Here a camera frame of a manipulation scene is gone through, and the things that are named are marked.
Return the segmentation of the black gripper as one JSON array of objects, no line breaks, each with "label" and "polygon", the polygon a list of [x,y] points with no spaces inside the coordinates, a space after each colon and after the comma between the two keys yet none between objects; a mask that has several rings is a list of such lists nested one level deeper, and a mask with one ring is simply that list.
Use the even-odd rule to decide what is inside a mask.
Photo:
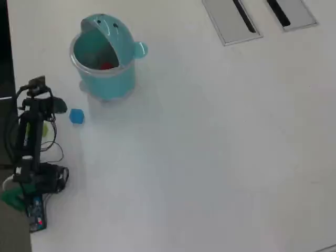
[{"label": "black gripper", "polygon": [[49,97],[38,98],[38,95],[33,94],[32,91],[27,92],[27,97],[22,101],[22,110],[29,107],[30,110],[40,114],[44,120],[53,120],[55,114],[64,114],[67,112],[68,107],[64,100],[59,97],[54,97],[52,92],[49,91]]}]

